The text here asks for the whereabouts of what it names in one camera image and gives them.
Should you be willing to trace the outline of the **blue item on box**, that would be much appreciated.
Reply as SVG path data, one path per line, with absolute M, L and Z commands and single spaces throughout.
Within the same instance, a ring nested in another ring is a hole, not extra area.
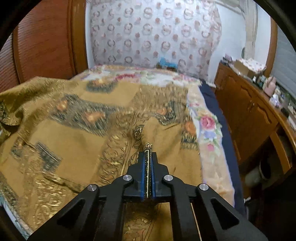
M 165 69 L 165 70 L 170 70 L 170 71 L 174 71 L 177 72 L 178 70 L 178 65 L 176 63 L 171 63 L 168 60 L 166 60 L 165 58 L 161 58 L 158 63 L 156 64 L 156 68 L 157 69 Z

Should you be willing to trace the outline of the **palm leaf print sheet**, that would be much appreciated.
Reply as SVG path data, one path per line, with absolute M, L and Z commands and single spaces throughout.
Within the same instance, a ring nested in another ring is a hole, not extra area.
M 9 220 L 12 221 L 15 228 L 19 231 L 21 236 L 27 240 L 30 236 L 30 231 L 28 227 L 25 227 L 24 222 L 20 219 L 20 217 L 12 211 L 12 208 L 8 201 L 4 198 L 4 196 L 1 194 L 1 207 L 4 208 L 4 211 L 9 217 Z

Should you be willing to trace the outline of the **wooden louvered wardrobe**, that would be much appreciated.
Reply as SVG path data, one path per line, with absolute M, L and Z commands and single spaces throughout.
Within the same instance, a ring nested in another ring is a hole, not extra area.
M 1 1 L 1 91 L 88 68 L 86 1 Z

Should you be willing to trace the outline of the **floral quilt bedspread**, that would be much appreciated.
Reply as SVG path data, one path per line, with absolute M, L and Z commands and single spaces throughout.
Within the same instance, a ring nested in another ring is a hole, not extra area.
M 202 80 L 169 70 L 119 65 L 98 65 L 74 76 L 73 79 L 90 83 L 92 80 L 111 77 L 118 81 L 144 85 L 164 87 L 173 84 L 187 88 L 187 107 L 195 127 L 193 133 L 199 144 L 203 182 L 229 204 L 234 205 L 235 189 L 222 145 L 222 125 L 217 116 L 208 109 L 200 89 Z

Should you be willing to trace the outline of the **cardboard box with paper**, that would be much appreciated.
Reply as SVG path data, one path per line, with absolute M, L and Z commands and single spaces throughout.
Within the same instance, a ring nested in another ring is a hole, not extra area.
M 249 59 L 237 59 L 233 68 L 240 74 L 249 78 L 258 77 L 266 70 L 266 66 L 255 61 L 252 58 Z

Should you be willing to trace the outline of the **circle patterned wall curtain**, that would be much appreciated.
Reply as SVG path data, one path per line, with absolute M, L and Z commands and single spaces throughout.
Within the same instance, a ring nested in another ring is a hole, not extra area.
M 166 61 L 207 79 L 222 25 L 214 1 L 90 1 L 96 64 L 154 68 Z

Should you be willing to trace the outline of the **brown gold patterned garment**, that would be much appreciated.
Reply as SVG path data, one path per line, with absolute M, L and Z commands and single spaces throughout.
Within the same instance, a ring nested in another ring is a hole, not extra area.
M 1 194 L 32 234 L 88 184 L 110 184 L 146 143 L 202 181 L 185 87 L 36 77 L 1 93 Z

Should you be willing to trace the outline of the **pink thermos jug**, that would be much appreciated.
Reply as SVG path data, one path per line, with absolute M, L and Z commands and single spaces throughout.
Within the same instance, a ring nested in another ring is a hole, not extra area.
M 264 92 L 267 96 L 272 97 L 275 89 L 276 89 L 276 78 L 273 76 L 270 76 L 266 81 Z

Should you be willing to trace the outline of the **long wooden sideboard cabinet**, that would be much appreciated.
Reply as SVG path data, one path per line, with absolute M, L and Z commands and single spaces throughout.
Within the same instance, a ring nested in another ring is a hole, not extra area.
M 268 96 L 250 81 L 219 63 L 216 98 L 227 120 L 237 161 L 246 162 L 271 140 L 283 173 L 295 165 L 295 131 Z

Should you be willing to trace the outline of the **beige tied window curtain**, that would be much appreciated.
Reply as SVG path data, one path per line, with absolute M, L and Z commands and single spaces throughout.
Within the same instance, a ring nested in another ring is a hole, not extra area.
M 246 30 L 246 42 L 244 49 L 244 58 L 254 58 L 255 42 L 257 36 L 257 21 L 258 11 L 255 1 L 245 1 L 245 30 Z

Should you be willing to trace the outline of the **grey window roller blind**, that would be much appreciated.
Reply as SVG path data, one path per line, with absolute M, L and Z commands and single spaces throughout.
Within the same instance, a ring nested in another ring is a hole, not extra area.
M 280 27 L 277 27 L 277 47 L 271 75 L 291 95 L 295 95 L 295 50 Z

